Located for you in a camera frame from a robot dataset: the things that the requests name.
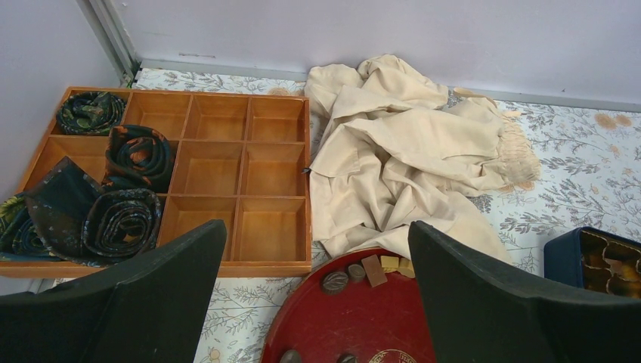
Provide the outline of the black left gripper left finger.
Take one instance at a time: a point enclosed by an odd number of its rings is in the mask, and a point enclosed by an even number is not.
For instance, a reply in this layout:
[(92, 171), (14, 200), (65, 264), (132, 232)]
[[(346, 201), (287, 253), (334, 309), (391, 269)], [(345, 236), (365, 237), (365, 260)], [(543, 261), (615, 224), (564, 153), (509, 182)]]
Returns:
[(41, 293), (1, 298), (3, 362), (191, 362), (227, 231), (172, 242)]

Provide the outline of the navy chocolate box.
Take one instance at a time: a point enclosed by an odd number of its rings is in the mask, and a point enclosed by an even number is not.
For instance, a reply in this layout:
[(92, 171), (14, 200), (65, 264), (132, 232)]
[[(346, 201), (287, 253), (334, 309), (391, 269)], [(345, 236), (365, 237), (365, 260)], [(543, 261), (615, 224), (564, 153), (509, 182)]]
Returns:
[(573, 287), (640, 298), (640, 243), (592, 227), (569, 231), (543, 248), (543, 276)]

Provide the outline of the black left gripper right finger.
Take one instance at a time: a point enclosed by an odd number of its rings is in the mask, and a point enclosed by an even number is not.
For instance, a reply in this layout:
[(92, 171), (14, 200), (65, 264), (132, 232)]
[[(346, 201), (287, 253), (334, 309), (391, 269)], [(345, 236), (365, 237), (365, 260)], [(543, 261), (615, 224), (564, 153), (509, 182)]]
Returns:
[(439, 362), (638, 362), (640, 301), (542, 278), (424, 222), (408, 232)]

